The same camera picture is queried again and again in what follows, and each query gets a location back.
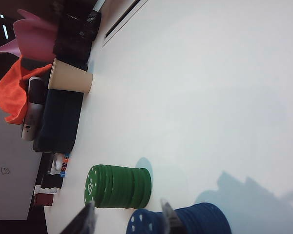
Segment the green chip stack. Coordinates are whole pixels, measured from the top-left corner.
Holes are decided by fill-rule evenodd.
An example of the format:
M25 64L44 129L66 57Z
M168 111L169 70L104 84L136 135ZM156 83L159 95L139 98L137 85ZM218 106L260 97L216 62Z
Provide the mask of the green chip stack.
M84 203L95 206L143 208L151 196L151 176L145 168L96 165L89 170L84 188Z

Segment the poker chip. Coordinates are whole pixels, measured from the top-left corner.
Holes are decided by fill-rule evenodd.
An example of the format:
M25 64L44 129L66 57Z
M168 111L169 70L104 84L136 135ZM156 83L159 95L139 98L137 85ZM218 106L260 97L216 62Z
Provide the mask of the poker chip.
M151 188L151 176L145 168L96 165L87 175L84 203L94 200L98 208L143 208Z
M162 212L151 212L146 209L136 210L129 219L126 234L162 234L164 233Z
M175 210L188 234L231 234L229 223L221 210L211 203L200 203ZM163 234L162 212L136 210L127 225L126 234Z

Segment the white table surface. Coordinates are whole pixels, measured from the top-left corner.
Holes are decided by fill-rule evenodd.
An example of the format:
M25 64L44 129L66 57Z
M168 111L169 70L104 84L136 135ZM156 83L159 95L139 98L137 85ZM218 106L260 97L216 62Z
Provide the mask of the white table surface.
M293 0L149 0L102 47L127 2L103 6L49 234L84 206L96 164L151 169L152 211L205 201L234 234L293 234ZM96 234L124 234L133 210L96 212Z

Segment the orange cloth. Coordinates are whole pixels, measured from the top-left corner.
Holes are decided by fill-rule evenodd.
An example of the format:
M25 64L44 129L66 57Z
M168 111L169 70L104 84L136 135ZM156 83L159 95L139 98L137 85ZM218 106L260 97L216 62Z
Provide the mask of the orange cloth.
M27 112L25 81L43 75L52 66L48 64L29 71L21 66L21 59L22 56L0 80L0 108L10 114L4 118L5 121L13 124L22 124Z

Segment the paper cup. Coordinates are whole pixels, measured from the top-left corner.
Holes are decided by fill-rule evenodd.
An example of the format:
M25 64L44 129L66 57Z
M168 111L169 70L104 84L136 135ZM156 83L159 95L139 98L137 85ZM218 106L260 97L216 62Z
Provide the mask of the paper cup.
M48 89L89 93L91 85L91 73L54 59Z

